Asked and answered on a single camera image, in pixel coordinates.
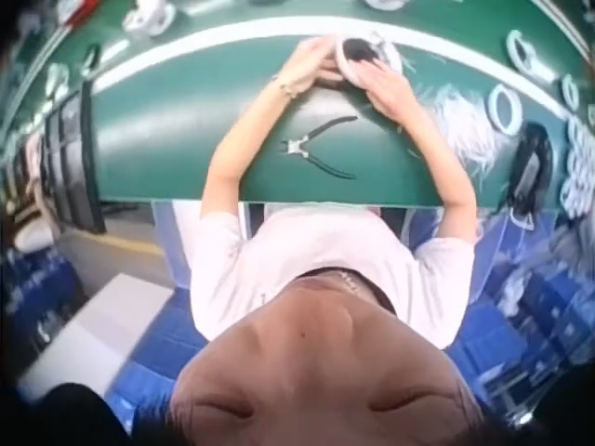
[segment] headphones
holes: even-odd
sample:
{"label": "headphones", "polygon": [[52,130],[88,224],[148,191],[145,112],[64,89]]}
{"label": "headphones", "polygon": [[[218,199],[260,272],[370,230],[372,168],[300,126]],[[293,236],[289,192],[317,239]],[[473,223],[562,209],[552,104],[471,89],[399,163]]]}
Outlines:
{"label": "headphones", "polygon": [[349,65],[350,60],[379,59],[396,72],[403,72],[401,55],[393,42],[384,39],[379,33],[372,33],[366,38],[348,37],[337,39],[335,59],[341,74],[355,86],[362,88],[357,74]]}

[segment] hand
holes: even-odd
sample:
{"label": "hand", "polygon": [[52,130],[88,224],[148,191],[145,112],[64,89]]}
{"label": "hand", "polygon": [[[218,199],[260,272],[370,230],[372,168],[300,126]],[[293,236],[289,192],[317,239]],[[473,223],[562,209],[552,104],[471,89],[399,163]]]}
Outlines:
{"label": "hand", "polygon": [[417,102],[409,81],[380,60],[351,61],[365,94],[374,108],[405,128],[416,122],[423,110]]}
{"label": "hand", "polygon": [[294,53],[278,74],[281,82],[300,94],[312,87],[316,79],[340,82],[343,77],[337,71],[333,57],[335,37],[314,37],[299,43]]}

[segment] finger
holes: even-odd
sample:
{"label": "finger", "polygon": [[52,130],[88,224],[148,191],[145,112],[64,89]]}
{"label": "finger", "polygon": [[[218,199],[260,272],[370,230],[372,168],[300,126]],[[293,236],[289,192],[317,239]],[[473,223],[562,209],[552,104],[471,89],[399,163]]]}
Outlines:
{"label": "finger", "polygon": [[401,73],[393,70],[391,66],[387,65],[382,60],[374,59],[373,60],[373,63],[371,63],[370,65],[372,65],[372,66],[376,67],[377,69],[381,70],[388,77],[393,77],[393,78],[402,78],[402,77],[404,77]]}
{"label": "finger", "polygon": [[360,84],[363,88],[370,91],[380,91],[382,85],[378,80],[378,76],[365,67],[361,62],[350,62],[350,66],[356,73]]}
{"label": "finger", "polygon": [[387,77],[391,73],[390,71],[386,71],[386,70],[378,67],[376,64],[369,62],[368,60],[362,60],[362,64],[364,65],[364,67],[367,70],[370,70],[370,72],[373,72],[376,75],[381,76],[381,77]]}
{"label": "finger", "polygon": [[340,73],[329,70],[319,70],[316,77],[330,83],[338,83],[344,80]]}
{"label": "finger", "polygon": [[335,51],[337,39],[333,36],[320,37],[315,47],[312,49],[312,55],[321,62],[330,57]]}
{"label": "finger", "polygon": [[374,59],[374,60],[372,60],[372,63],[374,65],[376,65],[383,72],[393,72],[393,69],[380,59]]}
{"label": "finger", "polygon": [[318,46],[318,43],[321,39],[322,37],[310,37],[308,39],[304,39],[297,44],[297,49],[300,51],[313,49]]}
{"label": "finger", "polygon": [[320,65],[325,70],[338,70],[337,61],[335,59],[325,59]]}

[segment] hair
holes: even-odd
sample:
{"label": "hair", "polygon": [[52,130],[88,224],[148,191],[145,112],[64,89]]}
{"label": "hair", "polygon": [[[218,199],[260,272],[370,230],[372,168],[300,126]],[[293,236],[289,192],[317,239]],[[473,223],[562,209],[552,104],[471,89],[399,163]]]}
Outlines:
{"label": "hair", "polygon": [[[537,421],[515,427],[480,403],[483,419],[436,446],[547,446],[547,436]],[[172,413],[168,400],[158,400],[137,408],[130,433],[135,446],[200,446],[184,432],[181,419]]]}

